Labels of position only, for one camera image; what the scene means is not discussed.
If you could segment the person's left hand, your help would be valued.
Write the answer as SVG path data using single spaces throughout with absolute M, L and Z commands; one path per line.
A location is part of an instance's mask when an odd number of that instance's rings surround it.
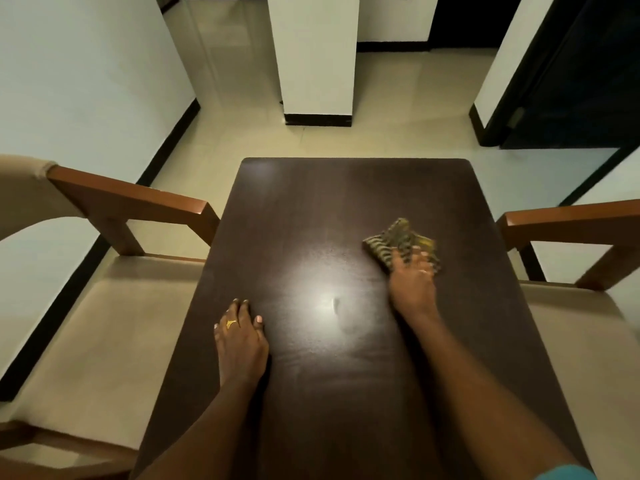
M 250 302 L 244 302 L 245 325 L 242 329 L 236 326 L 236 299 L 219 320 L 223 331 L 223 346 L 216 346 L 220 387 L 234 381 L 242 381 L 256 387 L 267 368 L 268 340 L 266 339 L 266 347 L 260 346 L 253 329 L 254 316 L 250 313 Z

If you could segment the green striped cleaning cloth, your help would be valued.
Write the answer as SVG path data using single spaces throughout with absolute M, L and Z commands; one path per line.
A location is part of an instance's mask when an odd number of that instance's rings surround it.
M 442 266 L 436 255 L 436 240 L 416 232 L 409 220 L 398 218 L 386 230 L 377 235 L 365 238 L 363 249 L 378 263 L 382 272 L 388 276 L 393 271 L 392 249 L 398 250 L 405 263 L 412 259 L 413 248 L 420 248 L 428 254 L 433 273 L 437 274 Z

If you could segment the dark wooden door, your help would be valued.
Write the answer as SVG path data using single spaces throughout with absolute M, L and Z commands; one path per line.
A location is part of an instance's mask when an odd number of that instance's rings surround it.
M 640 145 L 640 0 L 553 0 L 486 123 L 505 150 Z

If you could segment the person's right forearm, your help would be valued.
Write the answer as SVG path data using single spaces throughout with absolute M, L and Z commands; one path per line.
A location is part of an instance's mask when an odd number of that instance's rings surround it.
M 579 465 L 556 434 L 503 386 L 440 319 L 412 328 L 462 438 L 487 480 L 534 480 Z

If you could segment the person's left forearm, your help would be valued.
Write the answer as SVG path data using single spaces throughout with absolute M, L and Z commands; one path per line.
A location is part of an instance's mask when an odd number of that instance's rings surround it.
M 260 381 L 248 376 L 226 380 L 196 422 L 138 480 L 228 480 Z

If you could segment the teal sleeve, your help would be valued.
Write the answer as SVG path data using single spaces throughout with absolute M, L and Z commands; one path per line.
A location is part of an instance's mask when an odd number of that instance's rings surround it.
M 561 465 L 536 476 L 534 480 L 598 480 L 588 468 L 580 465 Z

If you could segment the person's right hand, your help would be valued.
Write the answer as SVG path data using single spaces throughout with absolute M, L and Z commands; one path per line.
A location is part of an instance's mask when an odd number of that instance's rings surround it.
M 390 273 L 388 290 L 393 307 L 412 328 L 440 318 L 434 276 L 417 271 Z

